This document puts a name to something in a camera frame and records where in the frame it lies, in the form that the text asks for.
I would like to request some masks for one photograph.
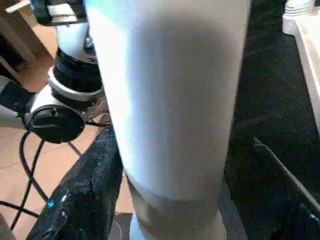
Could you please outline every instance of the white base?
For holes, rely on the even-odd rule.
[[[222,217],[220,212],[218,211],[216,214],[215,221],[212,223],[211,227],[208,227],[206,231],[202,233],[197,239],[192,240],[226,240],[227,232],[222,221]],[[156,239],[150,235],[148,235],[141,228],[138,222],[138,218],[134,213],[132,215],[131,224],[130,224],[130,240],[173,240],[173,239]]]

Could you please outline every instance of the white tube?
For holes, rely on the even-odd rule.
[[[86,1],[146,240],[224,237],[216,201],[249,6],[249,0]]]

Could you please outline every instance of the white cylinder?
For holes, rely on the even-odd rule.
[[[86,38],[89,36],[89,26],[87,23],[58,25],[55,29],[58,48],[62,52],[84,63],[96,63],[96,57],[87,54],[85,51]]]
[[[312,14],[315,0],[287,0],[282,15],[282,31],[288,35],[296,35],[299,30],[296,20],[303,15]]]
[[[211,240],[224,231],[213,226],[249,6],[249,0],[86,1],[145,239]]]

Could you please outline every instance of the black cloth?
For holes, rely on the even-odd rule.
[[[64,156],[56,161],[67,161]],[[112,126],[105,128],[63,177],[27,240],[106,240],[122,181]]]
[[[319,239],[319,209],[259,139],[230,141],[225,176],[249,240]]]
[[[0,92],[0,104],[21,115],[29,111],[29,103],[34,95],[34,92],[29,92],[10,79]]]
[[[233,135],[266,144],[320,202],[320,140],[293,36],[282,32],[285,0],[254,0]]]

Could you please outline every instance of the crumpled black material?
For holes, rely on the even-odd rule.
[[[295,37],[282,32],[285,4],[252,0],[225,168],[249,239],[320,235],[317,210],[252,138],[320,203],[320,138]]]
[[[320,202],[320,138],[285,3],[252,1],[232,135],[259,138]]]
[[[67,161],[64,156],[56,161]],[[61,180],[27,240],[106,240],[123,167],[113,128],[105,128]]]

